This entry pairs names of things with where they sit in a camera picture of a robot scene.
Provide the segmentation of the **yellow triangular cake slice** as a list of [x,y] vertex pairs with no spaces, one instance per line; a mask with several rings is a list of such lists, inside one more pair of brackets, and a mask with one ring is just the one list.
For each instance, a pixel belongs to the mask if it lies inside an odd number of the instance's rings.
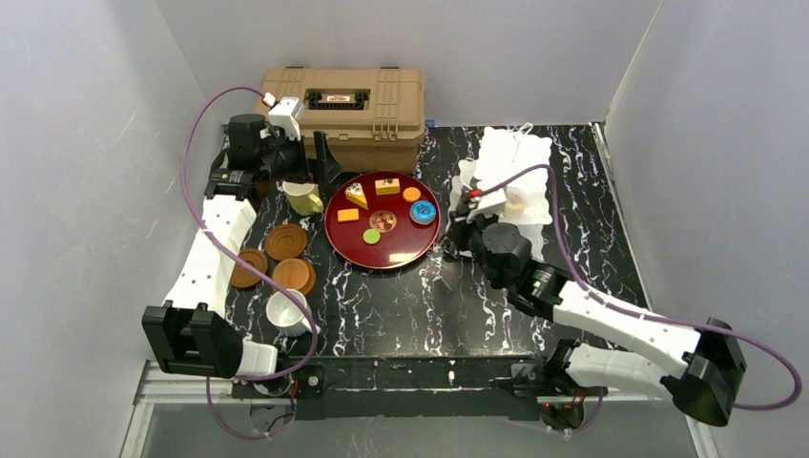
[[365,195],[363,185],[359,182],[350,183],[344,190],[345,198],[351,203],[367,210],[368,201]]

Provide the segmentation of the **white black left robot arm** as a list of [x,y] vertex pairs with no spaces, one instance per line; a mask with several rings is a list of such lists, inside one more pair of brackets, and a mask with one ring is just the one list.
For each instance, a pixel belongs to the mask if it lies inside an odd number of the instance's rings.
[[235,268],[259,272],[237,251],[272,181],[329,182],[342,169],[323,132],[315,136],[315,157],[307,156],[292,114],[234,115],[226,134],[228,144],[211,165],[202,203],[183,195],[198,224],[186,261],[163,303],[147,307],[141,323],[165,373],[264,382],[291,371],[278,368],[275,346],[244,339],[225,319]]

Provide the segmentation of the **green round macaron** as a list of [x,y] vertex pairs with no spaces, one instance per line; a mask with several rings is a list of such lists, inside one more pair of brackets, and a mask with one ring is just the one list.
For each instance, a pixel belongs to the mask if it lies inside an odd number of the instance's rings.
[[369,228],[363,232],[363,242],[367,245],[375,245],[380,242],[382,233],[376,228]]

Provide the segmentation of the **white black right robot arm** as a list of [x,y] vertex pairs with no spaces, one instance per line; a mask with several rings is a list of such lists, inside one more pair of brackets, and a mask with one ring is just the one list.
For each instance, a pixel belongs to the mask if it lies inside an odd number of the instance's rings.
[[562,343],[545,360],[544,378],[563,387],[615,387],[668,399],[710,426],[728,425],[747,364],[733,328],[711,318],[676,324],[668,317],[579,285],[572,273],[540,262],[516,225],[460,203],[448,214],[453,248],[468,251],[494,289],[520,312],[576,327],[618,350]]

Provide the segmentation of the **white round cake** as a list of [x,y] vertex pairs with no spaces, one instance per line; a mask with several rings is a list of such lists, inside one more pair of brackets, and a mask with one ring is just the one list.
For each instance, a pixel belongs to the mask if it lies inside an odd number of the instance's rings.
[[507,193],[507,201],[504,205],[503,216],[507,219],[519,219],[525,213],[527,205],[523,197],[519,194]]

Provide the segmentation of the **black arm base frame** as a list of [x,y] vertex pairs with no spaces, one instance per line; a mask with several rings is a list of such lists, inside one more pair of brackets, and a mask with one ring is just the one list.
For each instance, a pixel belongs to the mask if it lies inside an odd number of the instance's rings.
[[232,395],[285,402],[300,421],[487,416],[565,430],[583,426],[587,403],[605,391],[577,386],[530,355],[319,356],[279,381],[237,383]]

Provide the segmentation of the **orange square cake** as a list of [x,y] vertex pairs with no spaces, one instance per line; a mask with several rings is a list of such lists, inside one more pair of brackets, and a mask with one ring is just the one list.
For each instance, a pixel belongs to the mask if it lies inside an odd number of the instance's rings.
[[358,208],[341,209],[337,212],[337,222],[353,222],[360,219],[360,210]]

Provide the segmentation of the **blue frosted donut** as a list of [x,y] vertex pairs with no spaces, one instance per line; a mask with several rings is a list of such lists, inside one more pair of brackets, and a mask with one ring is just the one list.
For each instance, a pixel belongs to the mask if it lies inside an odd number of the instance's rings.
[[417,200],[410,206],[409,217],[416,224],[429,225],[438,217],[438,210],[429,200]]

